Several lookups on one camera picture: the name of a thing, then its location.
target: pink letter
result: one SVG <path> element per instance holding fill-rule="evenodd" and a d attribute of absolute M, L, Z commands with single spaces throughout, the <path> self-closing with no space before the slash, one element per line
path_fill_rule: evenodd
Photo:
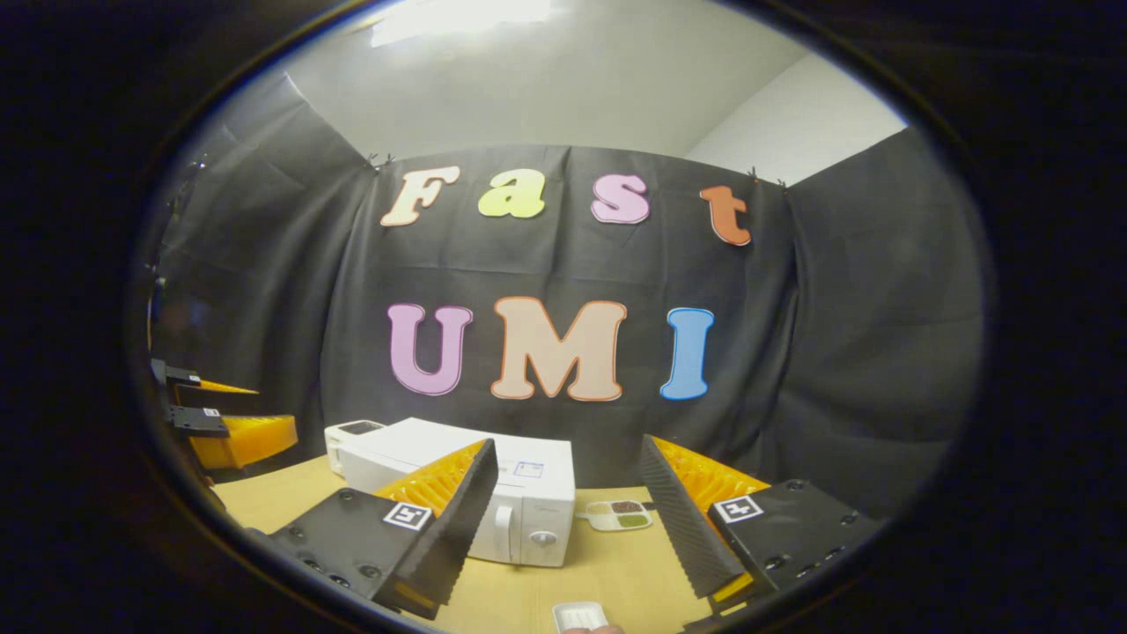
<path fill-rule="evenodd" d="M 438 396 L 454 390 L 462 378 L 462 333 L 473 321 L 473 312 L 461 305 L 444 305 L 434 312 L 435 321 L 442 324 L 442 357 L 434 374 L 424 373 L 415 363 L 415 340 L 425 315 L 426 310 L 414 303 L 393 303 L 388 307 L 391 372 L 407 390 Z"/>
<path fill-rule="evenodd" d="M 637 176 L 607 173 L 595 180 L 597 200 L 591 203 L 591 212 L 600 222 L 637 224 L 649 215 L 649 203 L 641 195 L 646 182 Z"/>

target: orange letter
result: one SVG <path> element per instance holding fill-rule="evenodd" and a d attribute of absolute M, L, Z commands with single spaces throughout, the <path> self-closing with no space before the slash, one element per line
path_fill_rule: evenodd
<path fill-rule="evenodd" d="M 548 319 L 544 304 L 531 296 L 505 296 L 494 310 L 505 321 L 505 351 L 500 379 L 491 392 L 498 399 L 529 399 L 535 389 L 526 381 L 526 365 L 540 379 L 544 394 L 554 398 L 576 364 L 575 383 L 567 390 L 576 401 L 614 401 L 622 386 L 614 383 L 614 354 L 619 324 L 627 306 L 614 301 L 588 301 L 562 340 Z"/>
<path fill-rule="evenodd" d="M 752 232 L 736 224 L 736 212 L 747 212 L 747 204 L 731 197 L 731 187 L 718 185 L 701 190 L 701 197 L 708 200 L 712 214 L 712 230 L 721 240 L 729 244 L 742 247 L 752 241 Z"/>

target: wooden table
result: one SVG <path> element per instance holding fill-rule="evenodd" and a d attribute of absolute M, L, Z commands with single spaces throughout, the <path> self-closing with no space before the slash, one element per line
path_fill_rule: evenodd
<path fill-rule="evenodd" d="M 215 492 L 236 521 L 274 533 L 341 486 L 344 479 L 321 457 L 220 484 Z M 580 489 L 576 510 L 604 500 L 649 502 L 650 497 L 645 486 Z M 450 605 L 438 610 L 433 625 L 458 634 L 556 634 L 552 606 L 596 601 L 627 634 L 680 632 L 682 624 L 711 613 L 706 599 L 693 596 L 662 518 L 650 514 L 653 526 L 621 533 L 600 533 L 586 520 L 575 520 L 564 568 L 468 557 Z"/>

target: yellow letter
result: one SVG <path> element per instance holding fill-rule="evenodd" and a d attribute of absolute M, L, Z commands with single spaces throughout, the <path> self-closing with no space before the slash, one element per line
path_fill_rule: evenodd
<path fill-rule="evenodd" d="M 494 176 L 489 186 L 494 188 L 478 200 L 478 209 L 486 215 L 532 217 L 544 208 L 544 200 L 540 199 L 544 190 L 544 175 L 535 169 L 503 171 Z"/>

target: microwave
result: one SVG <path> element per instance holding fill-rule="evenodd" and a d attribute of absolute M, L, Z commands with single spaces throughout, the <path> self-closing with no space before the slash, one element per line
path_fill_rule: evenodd
<path fill-rule="evenodd" d="M 564 565 L 575 515 L 571 444 L 488 434 L 406 419 L 352 421 L 325 430 L 329 468 L 373 492 L 486 438 L 497 452 L 497 486 L 469 555 L 508 564 Z"/>

